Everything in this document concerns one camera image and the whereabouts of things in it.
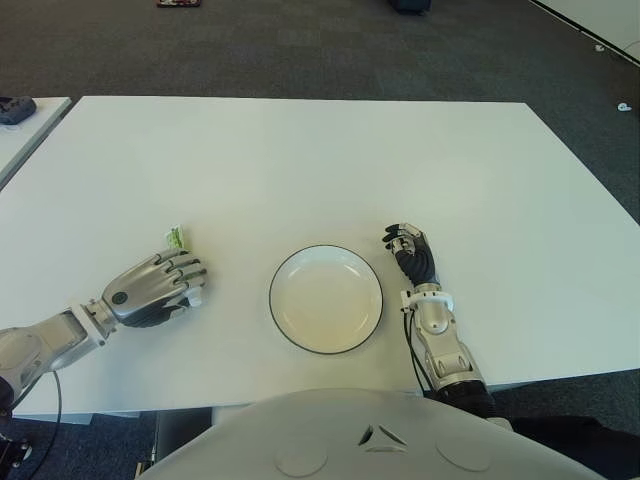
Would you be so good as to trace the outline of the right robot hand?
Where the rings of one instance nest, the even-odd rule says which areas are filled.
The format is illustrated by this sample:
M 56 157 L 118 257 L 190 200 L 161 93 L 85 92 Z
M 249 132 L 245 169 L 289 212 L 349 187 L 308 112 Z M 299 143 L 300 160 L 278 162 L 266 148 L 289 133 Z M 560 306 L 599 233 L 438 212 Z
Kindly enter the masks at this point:
M 382 239 L 385 248 L 414 287 L 440 284 L 430 245 L 421 230 L 409 223 L 399 223 L 386 227 L 385 232 Z

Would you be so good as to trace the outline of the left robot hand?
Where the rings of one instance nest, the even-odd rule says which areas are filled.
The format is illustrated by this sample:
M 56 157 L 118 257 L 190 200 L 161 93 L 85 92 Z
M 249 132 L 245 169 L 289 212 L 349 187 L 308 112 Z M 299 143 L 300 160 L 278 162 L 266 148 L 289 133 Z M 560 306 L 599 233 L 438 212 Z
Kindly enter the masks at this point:
M 132 328 L 158 326 L 192 307 L 205 265 L 185 249 L 156 253 L 112 280 L 102 294 L 114 318 Z

